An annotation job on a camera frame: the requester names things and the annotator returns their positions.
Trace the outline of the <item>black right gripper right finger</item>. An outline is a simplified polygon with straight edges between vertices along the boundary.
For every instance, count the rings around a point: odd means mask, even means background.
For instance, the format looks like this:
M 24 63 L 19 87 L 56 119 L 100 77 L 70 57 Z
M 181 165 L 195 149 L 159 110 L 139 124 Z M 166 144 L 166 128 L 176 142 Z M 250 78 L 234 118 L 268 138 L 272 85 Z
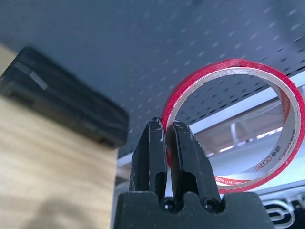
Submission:
M 210 160 L 189 126 L 176 121 L 170 127 L 170 161 L 173 195 L 182 200 L 187 192 L 197 194 L 200 202 L 221 197 Z

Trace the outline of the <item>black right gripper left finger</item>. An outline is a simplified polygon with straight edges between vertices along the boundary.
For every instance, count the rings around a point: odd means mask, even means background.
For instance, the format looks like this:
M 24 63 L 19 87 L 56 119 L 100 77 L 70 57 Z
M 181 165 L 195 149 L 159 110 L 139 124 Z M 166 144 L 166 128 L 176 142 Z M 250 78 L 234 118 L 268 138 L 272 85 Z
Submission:
M 165 133 L 161 119 L 149 121 L 133 153 L 130 172 L 130 191 L 151 191 L 165 197 L 167 182 Z

